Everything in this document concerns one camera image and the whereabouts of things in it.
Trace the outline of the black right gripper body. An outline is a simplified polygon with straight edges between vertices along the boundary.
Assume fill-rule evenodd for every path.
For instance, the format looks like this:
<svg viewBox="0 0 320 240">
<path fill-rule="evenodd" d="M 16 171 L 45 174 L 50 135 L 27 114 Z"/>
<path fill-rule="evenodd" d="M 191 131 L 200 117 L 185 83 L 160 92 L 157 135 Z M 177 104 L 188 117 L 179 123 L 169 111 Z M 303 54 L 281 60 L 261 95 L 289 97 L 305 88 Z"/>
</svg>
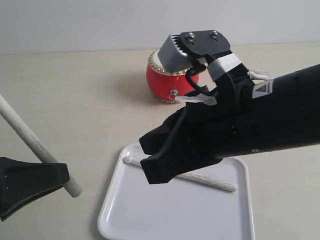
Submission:
<svg viewBox="0 0 320 240">
<path fill-rule="evenodd" d="M 182 112 L 192 141 L 205 153 L 222 158 L 256 154 L 258 141 L 245 109 L 246 96 L 254 83 L 248 69 L 240 64 L 216 81 L 210 92 L 217 104 L 187 103 L 176 112 Z"/>
</svg>

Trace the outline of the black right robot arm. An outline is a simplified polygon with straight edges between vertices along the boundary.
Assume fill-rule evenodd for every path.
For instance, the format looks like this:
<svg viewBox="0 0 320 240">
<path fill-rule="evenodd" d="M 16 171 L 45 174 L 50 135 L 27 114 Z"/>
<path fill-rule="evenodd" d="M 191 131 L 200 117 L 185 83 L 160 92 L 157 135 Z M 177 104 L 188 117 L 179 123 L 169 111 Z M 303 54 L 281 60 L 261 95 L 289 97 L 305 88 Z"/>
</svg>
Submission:
<svg viewBox="0 0 320 240">
<path fill-rule="evenodd" d="M 139 143 L 150 184 L 218 164 L 227 157 L 317 145 L 320 67 L 310 66 L 259 85 L 245 83 L 236 99 L 187 103 Z"/>
</svg>

